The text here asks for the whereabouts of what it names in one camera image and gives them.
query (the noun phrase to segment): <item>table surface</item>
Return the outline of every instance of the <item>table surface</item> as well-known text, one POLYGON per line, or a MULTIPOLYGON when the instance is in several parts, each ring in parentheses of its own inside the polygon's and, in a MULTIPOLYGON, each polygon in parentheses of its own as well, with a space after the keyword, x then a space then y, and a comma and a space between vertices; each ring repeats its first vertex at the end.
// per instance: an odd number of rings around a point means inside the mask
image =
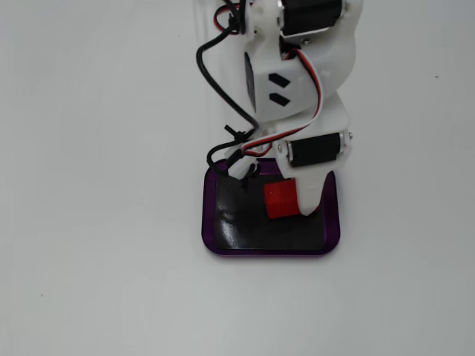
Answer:
POLYGON ((1 1, 0 355, 473 355, 473 13, 366 0, 340 246, 233 260, 191 0, 1 1))

